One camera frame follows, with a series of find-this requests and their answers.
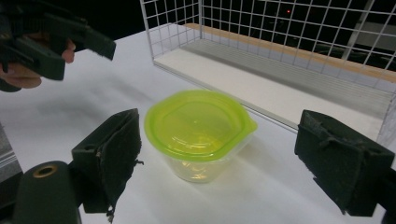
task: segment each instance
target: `white wire grid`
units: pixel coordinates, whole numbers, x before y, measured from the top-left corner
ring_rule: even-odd
[[[396,1],[140,2],[153,60],[196,40],[206,39],[327,76],[396,93]],[[396,138],[393,136],[395,117],[393,100],[384,118],[380,141]]]

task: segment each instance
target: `wire basket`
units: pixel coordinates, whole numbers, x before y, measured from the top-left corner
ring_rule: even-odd
[[[306,108],[340,119],[385,147],[396,138],[394,1],[140,2],[154,64],[209,89],[230,93],[247,107],[295,129]],[[223,66],[237,72],[219,71]],[[208,77],[197,75],[202,73],[212,79],[218,76],[219,82],[207,82]],[[234,73],[242,77],[231,88],[245,88],[274,106],[260,105],[247,99],[248,95],[221,86]],[[244,79],[256,77],[263,83],[279,84],[274,88],[279,91],[276,97],[253,91],[251,84],[244,87]],[[319,103],[306,100],[307,95],[290,99],[296,90],[319,98]],[[293,111],[296,101],[300,105]],[[277,106],[283,109],[271,110]],[[293,114],[282,114],[285,108]]]

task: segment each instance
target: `plastic container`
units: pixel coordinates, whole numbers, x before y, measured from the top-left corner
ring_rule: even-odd
[[[256,129],[238,102],[206,90],[178,92],[154,105],[145,119],[150,143],[176,175],[191,182],[216,178]]]

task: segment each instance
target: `white tabletop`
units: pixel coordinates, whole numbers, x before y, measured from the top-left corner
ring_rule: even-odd
[[[39,88],[0,92],[0,120],[23,171],[45,161],[70,162],[71,149],[111,115],[138,108],[142,151],[120,196],[119,223],[380,223],[374,217],[342,215],[304,163],[294,155],[296,134],[250,114],[259,128],[249,145],[214,181],[193,184],[175,176],[143,129],[148,109],[190,82],[155,67],[145,33],[118,41],[113,62],[78,52],[65,79],[45,79]],[[82,221],[107,223],[105,214]]]

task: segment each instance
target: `yellow-green lid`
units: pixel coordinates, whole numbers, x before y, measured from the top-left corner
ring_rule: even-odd
[[[206,90],[178,92],[150,108],[145,119],[150,143],[183,161],[221,159],[256,129],[238,102]]]

